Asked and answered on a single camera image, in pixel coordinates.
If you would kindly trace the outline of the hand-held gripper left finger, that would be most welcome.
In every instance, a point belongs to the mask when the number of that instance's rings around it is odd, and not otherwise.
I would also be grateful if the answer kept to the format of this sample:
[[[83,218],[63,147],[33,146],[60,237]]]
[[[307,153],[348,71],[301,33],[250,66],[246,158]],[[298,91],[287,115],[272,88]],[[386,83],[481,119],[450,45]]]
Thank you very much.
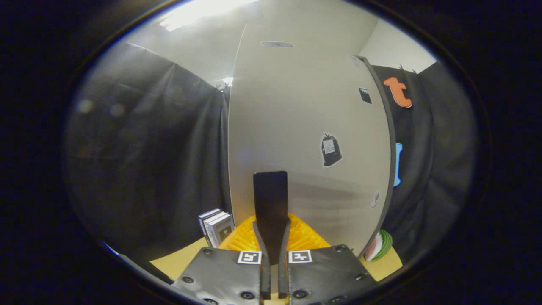
[[[263,305],[271,297],[272,174],[252,177],[255,220],[247,224],[255,250],[229,245],[238,241],[236,228],[223,247],[202,247],[172,284],[184,297],[210,305]]]

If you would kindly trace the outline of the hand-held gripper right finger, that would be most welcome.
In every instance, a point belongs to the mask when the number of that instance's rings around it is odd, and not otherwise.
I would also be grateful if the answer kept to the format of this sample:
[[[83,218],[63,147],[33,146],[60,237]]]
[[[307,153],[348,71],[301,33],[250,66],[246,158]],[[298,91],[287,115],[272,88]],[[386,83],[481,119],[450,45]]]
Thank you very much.
[[[271,263],[277,265],[277,296],[287,305],[346,305],[363,298],[376,281],[346,245],[288,249],[297,228],[287,216],[287,173],[271,173]]]

